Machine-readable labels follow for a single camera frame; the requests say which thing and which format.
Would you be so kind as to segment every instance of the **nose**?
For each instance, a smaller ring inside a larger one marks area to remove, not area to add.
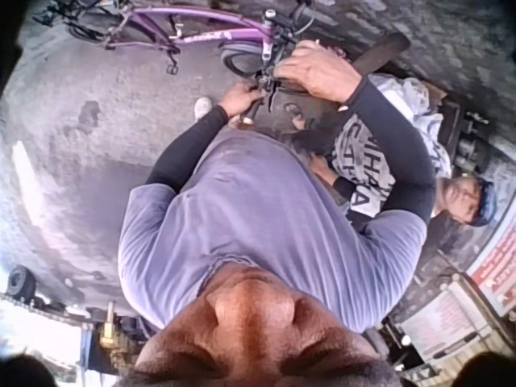
[[[218,324],[230,329],[285,328],[292,324],[295,301],[284,289],[256,279],[241,281],[214,300]]]

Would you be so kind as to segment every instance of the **bicycle wheel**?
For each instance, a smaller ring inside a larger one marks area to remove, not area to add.
[[[257,44],[237,43],[223,46],[221,59],[224,65],[242,78],[252,78],[262,69],[262,47]],[[278,87],[282,93],[292,95],[307,95],[308,92],[300,85],[282,82]]]
[[[387,65],[387,62],[397,58],[408,47],[410,41],[407,37],[401,32],[395,32],[385,36],[352,64],[361,75],[368,75]]]
[[[74,38],[98,44],[104,41],[110,28],[118,27],[122,21],[122,15],[106,14],[92,10],[85,12],[79,18],[77,25],[68,25],[67,31]],[[116,35],[116,40],[120,42],[153,42],[151,36],[141,31],[138,26],[131,21],[127,22],[123,29]]]

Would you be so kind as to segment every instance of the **white sneaker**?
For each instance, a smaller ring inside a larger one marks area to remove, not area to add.
[[[193,107],[193,115],[195,116],[195,121],[198,121],[205,115],[207,115],[210,110],[213,108],[213,102],[210,97],[200,97]]]

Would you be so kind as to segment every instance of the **purple bicycle frame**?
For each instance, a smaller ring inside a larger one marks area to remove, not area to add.
[[[182,37],[172,37],[163,30],[154,20],[153,15],[188,15],[206,19],[217,19],[226,23],[233,23],[241,25],[242,28],[232,28],[228,30],[205,32],[199,35]],[[147,42],[117,42],[112,40],[111,35],[104,42],[105,48],[115,48],[121,46],[147,46],[151,48],[158,48],[165,50],[175,45],[190,44],[196,42],[206,42],[212,40],[239,42],[246,41],[260,41],[263,42],[264,52],[272,50],[273,45],[273,30],[271,27],[259,23],[254,20],[246,19],[242,15],[232,14],[219,10],[207,10],[196,6],[167,6],[157,8],[135,8],[129,10],[124,17],[120,26],[116,27],[114,32],[123,29],[125,24],[131,21],[136,23],[144,30],[150,31],[155,37],[155,43]]]

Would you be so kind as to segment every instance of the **black sleeve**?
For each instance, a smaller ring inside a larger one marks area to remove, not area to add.
[[[367,77],[347,105],[374,135],[396,179],[382,211],[406,210],[428,223],[435,204],[435,175],[421,135]]]
[[[333,183],[333,188],[339,193],[340,196],[350,202],[352,200],[352,195],[355,192],[356,185],[350,182],[348,179],[339,176]]]
[[[145,184],[165,184],[179,193],[227,120],[226,111],[220,106],[214,107],[161,153]]]

